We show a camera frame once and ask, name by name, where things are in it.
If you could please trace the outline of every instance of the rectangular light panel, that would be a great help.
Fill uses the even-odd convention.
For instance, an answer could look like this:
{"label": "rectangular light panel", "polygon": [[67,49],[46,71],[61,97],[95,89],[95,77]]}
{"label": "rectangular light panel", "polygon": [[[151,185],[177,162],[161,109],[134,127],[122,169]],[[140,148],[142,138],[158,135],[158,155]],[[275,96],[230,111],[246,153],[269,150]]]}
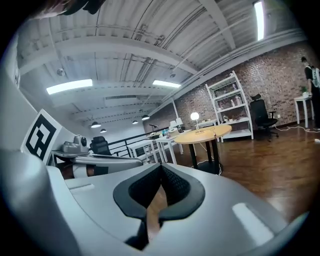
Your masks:
{"label": "rectangular light panel", "polygon": [[88,87],[92,85],[93,85],[92,80],[86,79],[86,80],[66,82],[66,83],[55,85],[55,86],[51,86],[47,88],[46,91],[48,92],[49,95],[51,95],[51,94],[56,94],[56,93],[71,90],[71,89]]}
{"label": "rectangular light panel", "polygon": [[258,41],[265,37],[265,17],[262,2],[256,2],[254,4],[256,22],[258,26]]}
{"label": "rectangular light panel", "polygon": [[165,82],[165,81],[160,81],[160,80],[154,80],[153,85],[154,86],[168,86],[168,87],[174,87],[174,88],[179,88],[181,86],[181,84],[178,84],[178,83]]}

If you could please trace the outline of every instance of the chair backrest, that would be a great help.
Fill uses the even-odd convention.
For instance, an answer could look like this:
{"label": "chair backrest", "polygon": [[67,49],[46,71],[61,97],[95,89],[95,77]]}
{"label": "chair backrest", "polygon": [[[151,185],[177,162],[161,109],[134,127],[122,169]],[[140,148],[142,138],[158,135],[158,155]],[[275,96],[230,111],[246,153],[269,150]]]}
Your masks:
{"label": "chair backrest", "polygon": [[91,140],[90,148],[92,149],[93,153],[99,154],[99,155],[106,155],[111,156],[108,142],[106,141],[105,137],[98,136],[94,137],[93,140]]}
{"label": "chair backrest", "polygon": [[254,121],[258,126],[268,119],[268,112],[263,99],[252,101],[250,107],[255,116]]}

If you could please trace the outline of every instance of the office chair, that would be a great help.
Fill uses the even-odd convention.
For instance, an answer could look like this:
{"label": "office chair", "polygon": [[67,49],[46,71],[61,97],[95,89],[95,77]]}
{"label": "office chair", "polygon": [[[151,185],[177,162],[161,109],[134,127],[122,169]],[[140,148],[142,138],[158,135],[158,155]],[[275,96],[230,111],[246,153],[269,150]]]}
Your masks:
{"label": "office chair", "polygon": [[272,134],[275,134],[278,138],[278,133],[270,130],[270,127],[278,122],[278,119],[274,118],[276,111],[270,111],[271,118],[269,118],[265,101],[261,99],[261,95],[251,96],[251,99],[253,99],[253,101],[250,103],[250,107],[255,115],[254,122],[256,125],[264,128],[265,133],[268,135],[269,142],[271,141]]}
{"label": "office chair", "polygon": [[91,140],[90,149],[95,154],[106,156],[112,155],[109,150],[108,142],[103,136],[93,137],[93,140]]}

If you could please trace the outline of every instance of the backpack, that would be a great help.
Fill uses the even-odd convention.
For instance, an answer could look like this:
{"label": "backpack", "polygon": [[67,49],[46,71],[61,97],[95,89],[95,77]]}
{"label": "backpack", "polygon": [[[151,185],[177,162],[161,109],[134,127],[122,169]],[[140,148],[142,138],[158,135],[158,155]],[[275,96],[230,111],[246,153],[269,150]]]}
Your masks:
{"label": "backpack", "polygon": [[312,70],[312,82],[313,85],[320,89],[320,70],[317,67],[307,66],[307,68]]}

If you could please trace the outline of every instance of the shelf board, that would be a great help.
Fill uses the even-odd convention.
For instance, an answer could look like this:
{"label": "shelf board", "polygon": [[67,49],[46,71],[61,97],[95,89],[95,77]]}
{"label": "shelf board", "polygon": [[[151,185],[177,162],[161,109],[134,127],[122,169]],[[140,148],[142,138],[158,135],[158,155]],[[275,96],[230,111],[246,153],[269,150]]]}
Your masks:
{"label": "shelf board", "polygon": [[232,106],[232,107],[229,107],[229,108],[218,110],[217,113],[221,113],[221,112],[225,112],[225,111],[229,111],[229,110],[234,110],[234,109],[237,109],[237,108],[240,108],[240,107],[244,107],[245,105],[246,105],[245,103],[240,104],[240,105],[235,105],[235,106]]}
{"label": "shelf board", "polygon": [[223,122],[222,125],[233,125],[233,124],[238,124],[242,122],[247,122],[249,121],[249,117],[241,117],[239,120],[233,120],[232,122]]}
{"label": "shelf board", "polygon": [[252,135],[252,132],[249,129],[234,130],[224,135],[223,139],[239,138],[239,137],[246,137],[251,135]]}
{"label": "shelf board", "polygon": [[229,77],[227,77],[226,79],[223,79],[223,80],[221,80],[221,81],[219,81],[219,82],[217,82],[217,83],[215,83],[213,85],[210,85],[209,89],[215,91],[215,90],[223,88],[223,87],[225,87],[227,85],[231,85],[232,83],[235,83],[235,82],[236,82],[236,77],[232,74]]}
{"label": "shelf board", "polygon": [[223,94],[223,95],[220,95],[219,97],[215,97],[214,100],[215,101],[220,101],[220,100],[223,100],[223,99],[226,99],[230,96],[233,96],[234,94],[239,94],[241,92],[240,89],[236,89],[236,90],[233,90],[231,92],[228,92],[226,94]]}

